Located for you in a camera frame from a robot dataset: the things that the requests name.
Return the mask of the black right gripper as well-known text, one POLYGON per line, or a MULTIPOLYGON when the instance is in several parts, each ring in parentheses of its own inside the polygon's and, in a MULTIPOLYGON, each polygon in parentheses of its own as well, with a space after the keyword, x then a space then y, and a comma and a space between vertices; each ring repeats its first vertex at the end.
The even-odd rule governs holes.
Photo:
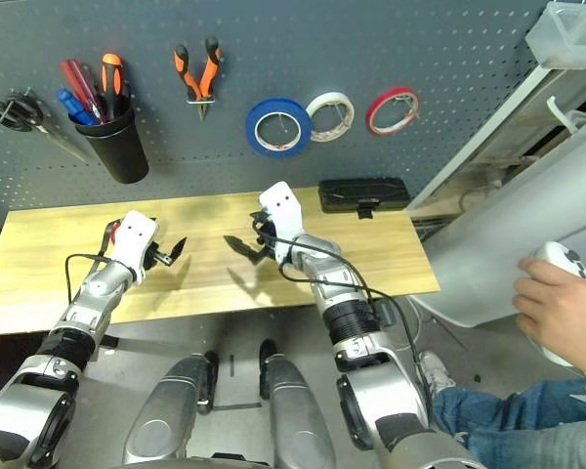
POLYGON ((270 214, 265 210, 259 210, 251 212, 250 217, 252 218, 252 229, 257 234, 257 243, 262 246, 259 251, 255 251, 234 235, 226 234, 224 241, 235 253, 251 260, 254 266, 260 264, 264 259, 274 261, 276 229, 273 222, 270 222, 270 214))

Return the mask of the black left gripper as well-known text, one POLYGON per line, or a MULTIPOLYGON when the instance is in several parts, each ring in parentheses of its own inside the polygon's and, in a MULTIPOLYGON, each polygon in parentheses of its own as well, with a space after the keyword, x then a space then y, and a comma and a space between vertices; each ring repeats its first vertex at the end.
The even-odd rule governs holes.
POLYGON ((170 267, 176 260, 181 256, 188 238, 185 236, 180 239, 172 248, 170 254, 163 253, 159 250, 159 244, 152 242, 145 253, 144 257, 144 269, 149 270, 153 268, 157 263, 161 263, 166 267, 170 267))

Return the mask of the person's hand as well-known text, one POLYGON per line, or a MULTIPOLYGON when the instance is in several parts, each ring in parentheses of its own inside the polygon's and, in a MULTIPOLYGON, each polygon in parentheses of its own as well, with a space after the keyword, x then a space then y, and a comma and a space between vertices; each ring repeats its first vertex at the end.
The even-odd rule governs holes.
POLYGON ((546 261, 523 258, 514 282, 519 328, 586 373, 586 279, 546 261))

